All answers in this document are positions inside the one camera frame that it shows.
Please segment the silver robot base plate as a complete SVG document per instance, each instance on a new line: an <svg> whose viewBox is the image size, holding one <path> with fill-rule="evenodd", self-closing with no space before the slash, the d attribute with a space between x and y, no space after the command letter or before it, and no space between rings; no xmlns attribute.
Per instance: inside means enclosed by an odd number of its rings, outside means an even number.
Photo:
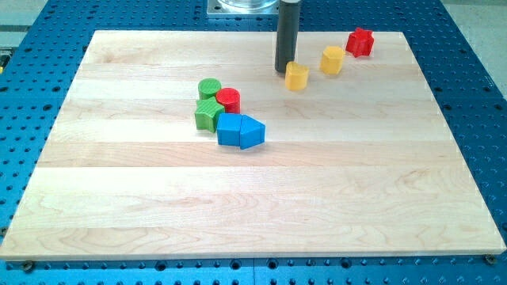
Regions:
<svg viewBox="0 0 507 285"><path fill-rule="evenodd" d="M276 14L278 4L278 0L207 0L207 14L213 16Z"/></svg>

